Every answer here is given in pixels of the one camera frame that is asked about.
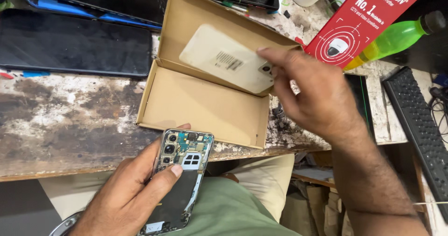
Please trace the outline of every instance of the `hairy arm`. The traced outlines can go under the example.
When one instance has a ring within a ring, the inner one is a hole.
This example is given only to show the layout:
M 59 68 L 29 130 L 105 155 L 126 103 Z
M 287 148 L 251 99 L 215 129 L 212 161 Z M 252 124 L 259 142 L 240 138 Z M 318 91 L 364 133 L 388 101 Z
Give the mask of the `hairy arm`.
M 288 117 L 332 145 L 336 187 L 355 235 L 428 236 L 370 138 L 341 69 L 294 50 L 265 48 L 258 55 L 275 65 L 274 89 Z M 290 80 L 301 90 L 297 96 Z
M 336 187 L 358 235 L 428 235 L 365 125 L 332 146 Z

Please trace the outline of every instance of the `finger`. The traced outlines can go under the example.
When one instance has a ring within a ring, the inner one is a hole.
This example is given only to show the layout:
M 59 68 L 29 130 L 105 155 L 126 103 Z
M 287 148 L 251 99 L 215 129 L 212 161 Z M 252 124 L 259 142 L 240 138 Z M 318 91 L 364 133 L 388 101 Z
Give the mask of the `finger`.
M 286 75 L 285 71 L 279 67 L 273 67 L 272 70 L 273 74 L 276 74 L 274 78 L 274 90 L 280 100 L 280 103 L 283 106 L 285 113 L 287 113 L 287 115 L 291 117 L 300 114 L 296 96 L 291 90 L 291 86 L 289 85 L 289 78 Z
M 257 54 L 272 64 L 283 67 L 289 78 L 295 80 L 301 90 L 314 89 L 310 82 L 310 76 L 316 76 L 317 69 L 322 67 L 322 64 L 316 59 L 298 50 L 265 48 L 257 51 Z
M 155 160 L 154 156 L 150 159 L 148 155 L 157 151 L 160 151 L 160 137 L 144 148 L 136 158 L 125 159 L 120 163 L 113 177 L 106 182 L 106 185 L 113 186 L 111 192 L 119 200 L 116 205 L 121 205 L 120 202 L 126 204 L 143 189 L 145 181 L 151 175 Z
M 172 165 L 155 174 L 146 187 L 135 197 L 135 205 L 148 212 L 148 216 L 160 200 L 171 190 L 182 174 L 182 166 Z
M 126 158 L 118 165 L 116 170 L 111 174 L 109 179 L 106 181 L 104 186 L 100 189 L 100 191 L 103 191 L 104 189 L 113 188 L 117 182 L 122 181 L 123 172 L 126 171 L 126 167 L 134 160 L 133 158 Z
M 279 66 L 272 66 L 271 72 L 272 72 L 272 78 L 274 79 L 274 85 L 275 85 L 275 79 L 277 77 L 278 74 L 278 70 L 280 69 Z M 270 94 L 272 96 L 276 96 L 277 97 L 277 92 L 275 91 L 275 89 L 273 91 L 270 92 Z
M 191 124 L 190 123 L 185 123 L 185 124 L 180 125 L 178 128 L 191 129 Z
M 191 124 L 182 124 L 178 128 L 190 129 Z M 152 173 L 152 168 L 154 167 L 154 162 L 160 153 L 160 145 L 161 139 L 158 137 L 154 142 L 144 148 L 132 162 L 132 169 L 138 176 L 138 181 L 145 183 L 149 179 Z
M 275 66 L 284 67 L 288 51 L 273 48 L 259 48 L 257 50 L 257 55 Z

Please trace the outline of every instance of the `black keyboard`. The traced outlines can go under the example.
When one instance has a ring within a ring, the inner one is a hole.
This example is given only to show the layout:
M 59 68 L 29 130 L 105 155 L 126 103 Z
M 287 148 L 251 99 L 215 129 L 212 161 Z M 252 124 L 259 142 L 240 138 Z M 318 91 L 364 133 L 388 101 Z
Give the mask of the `black keyboard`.
M 402 68 L 383 84 L 408 140 L 415 146 L 435 200 L 448 201 L 448 152 L 411 69 Z M 448 204 L 439 204 L 439 209 L 448 223 Z

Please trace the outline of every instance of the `camera cutout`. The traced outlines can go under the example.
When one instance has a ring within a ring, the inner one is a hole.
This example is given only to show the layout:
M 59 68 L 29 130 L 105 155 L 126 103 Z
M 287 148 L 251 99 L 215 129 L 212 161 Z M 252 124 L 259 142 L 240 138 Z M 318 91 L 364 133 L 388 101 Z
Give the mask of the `camera cutout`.
M 258 71 L 272 78 L 272 65 L 270 63 L 264 63 L 258 68 Z

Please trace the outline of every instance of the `hand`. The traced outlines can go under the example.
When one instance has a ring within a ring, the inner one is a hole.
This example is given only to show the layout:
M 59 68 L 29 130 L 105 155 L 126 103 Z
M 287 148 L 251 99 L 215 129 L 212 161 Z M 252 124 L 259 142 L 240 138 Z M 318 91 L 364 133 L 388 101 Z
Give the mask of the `hand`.
M 190 129 L 190 124 L 178 128 Z M 134 159 L 125 159 L 94 196 L 70 236 L 135 236 L 182 174 L 173 165 L 150 178 L 160 138 Z
M 274 65 L 274 90 L 286 115 L 332 145 L 342 138 L 367 134 L 342 70 L 298 50 L 265 48 L 257 54 Z M 295 80 L 295 96 L 289 81 Z

